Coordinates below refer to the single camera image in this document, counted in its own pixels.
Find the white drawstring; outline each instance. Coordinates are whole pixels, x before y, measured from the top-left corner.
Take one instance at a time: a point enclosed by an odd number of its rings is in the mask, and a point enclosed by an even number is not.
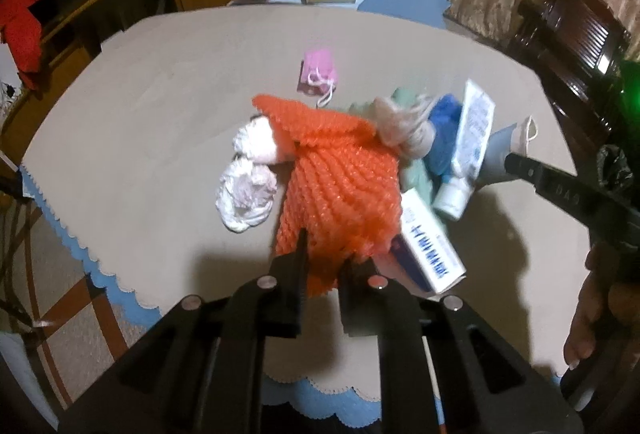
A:
[[[309,74],[306,76],[306,83],[310,86],[312,86],[313,88],[319,88],[321,86],[328,86],[329,87],[329,91],[327,91],[322,98],[320,98],[320,100],[318,100],[316,102],[316,107],[318,109],[322,109],[323,107],[326,107],[327,105],[329,105],[329,102],[331,101],[331,99],[334,97],[334,90],[335,90],[335,83],[331,78],[324,78],[320,75],[320,69],[316,68],[316,79],[317,80],[312,80],[311,79],[311,75],[313,74],[313,71],[309,72]]]

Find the toothpaste tube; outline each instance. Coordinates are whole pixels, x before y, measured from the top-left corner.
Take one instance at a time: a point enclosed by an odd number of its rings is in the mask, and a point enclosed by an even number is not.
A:
[[[451,220],[457,221],[462,216],[473,193],[491,134],[494,110],[495,103],[489,95],[474,81],[467,80],[451,167],[443,175],[433,202],[433,208]]]

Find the beige tablecloth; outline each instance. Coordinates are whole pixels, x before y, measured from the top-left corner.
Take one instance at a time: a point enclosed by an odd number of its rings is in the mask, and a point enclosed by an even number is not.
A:
[[[462,97],[467,78],[496,102],[495,128],[533,114],[532,156],[573,171],[538,78],[506,56],[444,30],[349,10],[243,6],[143,20],[109,42],[40,127],[25,157],[56,217],[103,273],[140,304],[169,310],[184,295],[230,294],[267,270],[278,212],[244,234],[215,207],[231,140],[257,93],[296,93],[303,54],[328,46],[339,74],[332,104],[398,86]],[[286,169],[278,170],[279,204]],[[564,369],[562,342],[584,278],[586,229],[531,186],[484,188],[452,242],[468,268],[458,288],[537,366]],[[266,372],[307,376],[325,392],[380,397],[375,340],[342,334],[334,296],[310,302],[303,338],[269,342]]]

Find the floor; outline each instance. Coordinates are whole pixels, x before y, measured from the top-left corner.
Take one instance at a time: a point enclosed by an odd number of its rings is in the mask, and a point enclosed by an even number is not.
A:
[[[478,38],[451,20],[446,26]],[[92,284],[33,202],[14,202],[0,215],[0,242],[0,299],[46,323],[29,335],[30,359],[54,412],[60,413],[145,330],[127,322],[104,289]],[[0,310],[0,330],[30,329]]]

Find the orange foam net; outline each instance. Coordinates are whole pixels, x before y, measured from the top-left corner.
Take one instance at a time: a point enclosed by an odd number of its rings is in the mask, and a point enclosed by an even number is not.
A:
[[[386,254],[400,231],[398,159],[367,120],[260,94],[254,106],[297,144],[276,236],[276,255],[308,231],[307,292],[335,287],[343,262]]]

